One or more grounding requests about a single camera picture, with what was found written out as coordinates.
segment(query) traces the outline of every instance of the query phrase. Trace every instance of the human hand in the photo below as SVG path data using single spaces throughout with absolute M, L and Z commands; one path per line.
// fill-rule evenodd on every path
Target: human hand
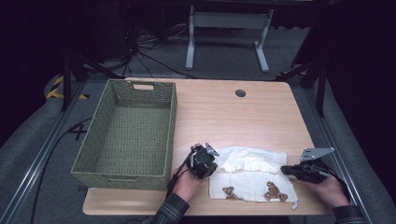
M 178 178 L 172 192 L 188 203 L 206 179 L 195 177 L 186 165 L 183 166 L 180 173 L 182 175 Z
M 330 176 L 319 184 L 301 181 L 304 185 L 312 189 L 318 194 L 320 199 L 325 202 L 330 208 L 350 205 L 346 195 L 341 188 L 340 183 L 334 176 Z

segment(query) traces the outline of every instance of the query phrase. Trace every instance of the white cloth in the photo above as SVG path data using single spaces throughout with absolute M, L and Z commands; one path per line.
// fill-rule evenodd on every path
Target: white cloth
M 233 187 L 233 193 L 244 201 L 267 202 L 264 194 L 267 182 L 273 182 L 281 193 L 287 194 L 287 203 L 297 206 L 297 195 L 289 178 L 280 172 L 287 164 L 286 153 L 249 147 L 216 148 L 219 156 L 217 171 L 209 179 L 209 197 L 226 199 L 223 188 Z

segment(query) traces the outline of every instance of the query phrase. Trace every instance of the cloth with bear print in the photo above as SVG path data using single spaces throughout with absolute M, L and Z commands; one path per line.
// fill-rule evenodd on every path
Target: cloth with bear print
M 286 202 L 297 206 L 297 195 L 280 167 L 286 153 L 251 147 L 216 148 L 216 172 L 209 179 L 211 199 Z

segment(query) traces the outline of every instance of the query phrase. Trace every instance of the human arm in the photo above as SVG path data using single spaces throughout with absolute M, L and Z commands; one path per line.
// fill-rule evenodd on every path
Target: human arm
M 143 222 L 144 224 L 177 224 L 190 208 L 188 202 L 205 180 L 193 176 L 186 166 L 182 168 L 181 174 L 172 193 L 165 199 L 155 216 Z
M 350 205 L 338 180 L 331 176 L 319 184 L 302 181 L 306 186 L 318 194 L 334 213 L 338 224 L 367 224 L 361 210 L 356 205 Z

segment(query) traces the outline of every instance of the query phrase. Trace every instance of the dark sleeve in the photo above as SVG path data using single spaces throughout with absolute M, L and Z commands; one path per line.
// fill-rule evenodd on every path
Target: dark sleeve
M 171 193 L 163 202 L 157 214 L 144 224 L 177 224 L 190 206 L 177 194 Z
M 361 210 L 356 205 L 334 207 L 332 212 L 335 215 L 337 224 L 368 224 Z

